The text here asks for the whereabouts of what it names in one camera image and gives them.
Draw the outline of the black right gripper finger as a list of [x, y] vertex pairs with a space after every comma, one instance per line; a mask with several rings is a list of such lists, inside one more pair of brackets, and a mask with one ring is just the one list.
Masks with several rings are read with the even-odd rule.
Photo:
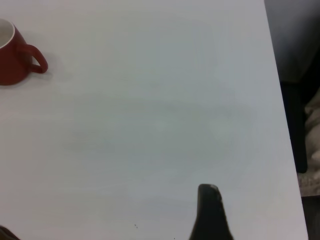
[[216, 185], [200, 184], [197, 192], [197, 213], [191, 240], [233, 240], [223, 204]]

